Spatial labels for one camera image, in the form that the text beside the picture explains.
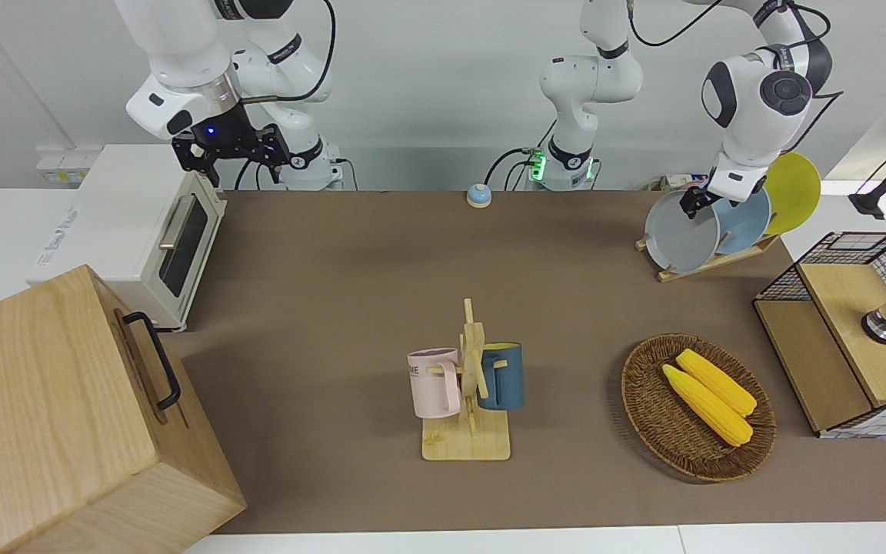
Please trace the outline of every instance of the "oven window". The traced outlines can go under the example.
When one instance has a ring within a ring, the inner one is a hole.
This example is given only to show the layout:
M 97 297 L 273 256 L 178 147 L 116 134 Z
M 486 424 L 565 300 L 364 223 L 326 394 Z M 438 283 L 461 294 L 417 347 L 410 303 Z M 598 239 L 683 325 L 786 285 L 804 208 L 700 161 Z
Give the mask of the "oven window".
M 162 266 L 159 267 L 159 279 L 176 298 L 180 298 L 180 293 L 183 292 L 183 283 L 190 274 L 190 266 L 194 262 L 194 256 L 197 255 L 197 248 L 206 228 L 207 212 L 204 211 L 200 201 L 194 202 L 193 211 L 190 211 L 190 217 L 183 227 L 183 236 L 180 236 L 179 244 L 176 245 L 176 249 L 165 253 Z

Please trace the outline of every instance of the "wooden box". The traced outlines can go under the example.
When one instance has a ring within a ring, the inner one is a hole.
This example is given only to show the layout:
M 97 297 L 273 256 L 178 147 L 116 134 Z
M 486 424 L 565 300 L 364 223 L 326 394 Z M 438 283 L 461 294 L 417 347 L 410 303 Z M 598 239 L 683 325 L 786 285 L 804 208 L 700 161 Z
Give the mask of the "wooden box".
M 127 315 L 87 266 L 0 302 L 0 552 L 181 552 L 245 507 L 183 365 Z
M 820 437 L 886 437 L 886 345 L 861 328 L 886 303 L 869 264 L 801 263 L 810 299 L 754 302 L 809 425 Z

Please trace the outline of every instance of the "wooden mug stand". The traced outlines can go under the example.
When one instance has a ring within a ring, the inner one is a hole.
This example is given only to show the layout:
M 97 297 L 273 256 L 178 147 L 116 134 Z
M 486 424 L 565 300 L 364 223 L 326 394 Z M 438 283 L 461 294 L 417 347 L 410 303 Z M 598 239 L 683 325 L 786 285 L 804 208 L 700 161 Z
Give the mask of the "wooden mug stand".
M 769 220 L 769 225 L 772 221 L 774 221 L 774 217 L 777 214 L 771 214 L 771 220 Z M 724 245 L 724 242 L 727 241 L 731 237 L 729 232 L 725 232 L 723 236 L 720 237 L 720 243 L 717 245 L 717 250 L 720 249 L 721 246 Z M 771 245 L 778 241 L 781 235 L 764 235 L 759 239 L 758 242 L 754 243 L 754 245 L 745 250 L 741 250 L 740 252 L 732 253 L 732 255 L 718 255 L 717 253 L 713 254 L 713 257 L 710 258 L 709 262 L 706 262 L 699 269 L 695 271 L 689 271 L 686 273 L 674 273 L 671 270 L 671 266 L 662 268 L 662 270 L 658 273 L 658 281 L 662 283 L 668 283 L 668 281 L 674 281 L 675 279 L 681 279 L 682 277 L 688 277 L 689 275 L 695 275 L 697 273 L 702 273 L 704 271 L 708 271 L 713 269 L 714 267 L 720 267 L 722 265 L 727 265 L 728 263 L 740 262 L 742 259 L 749 259 L 749 257 L 753 257 L 756 255 L 763 255 Z M 638 252 L 643 252 L 648 248 L 647 246 L 648 235 L 643 235 L 640 241 L 634 243 L 634 248 L 638 250 Z
M 506 460 L 511 457 L 508 413 L 478 406 L 478 393 L 488 398 L 488 383 L 481 367 L 485 351 L 485 324 L 474 321 L 471 299 L 464 299 L 464 332 L 460 335 L 460 413 L 422 420 L 422 457 L 441 460 Z M 443 372 L 443 368 L 430 368 Z

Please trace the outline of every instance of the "green light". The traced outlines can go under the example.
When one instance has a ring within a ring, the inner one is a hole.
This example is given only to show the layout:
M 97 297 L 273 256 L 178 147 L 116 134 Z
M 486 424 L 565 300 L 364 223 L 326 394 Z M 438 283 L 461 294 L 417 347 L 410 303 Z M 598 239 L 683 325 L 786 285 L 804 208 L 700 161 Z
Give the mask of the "green light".
M 538 152 L 535 160 L 531 162 L 531 180 L 541 182 L 545 176 L 545 154 Z

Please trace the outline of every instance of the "mug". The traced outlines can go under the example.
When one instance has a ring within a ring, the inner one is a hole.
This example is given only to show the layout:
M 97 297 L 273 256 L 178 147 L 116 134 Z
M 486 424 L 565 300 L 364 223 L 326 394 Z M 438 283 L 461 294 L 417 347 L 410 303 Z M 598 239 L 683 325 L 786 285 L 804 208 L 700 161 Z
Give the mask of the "mug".
M 460 413 L 456 348 L 431 348 L 408 355 L 408 382 L 415 416 L 423 419 Z
M 516 410 L 525 404 L 525 371 L 521 367 L 521 344 L 485 344 L 481 367 L 485 370 L 488 398 L 482 399 L 478 393 L 478 406 L 485 410 Z

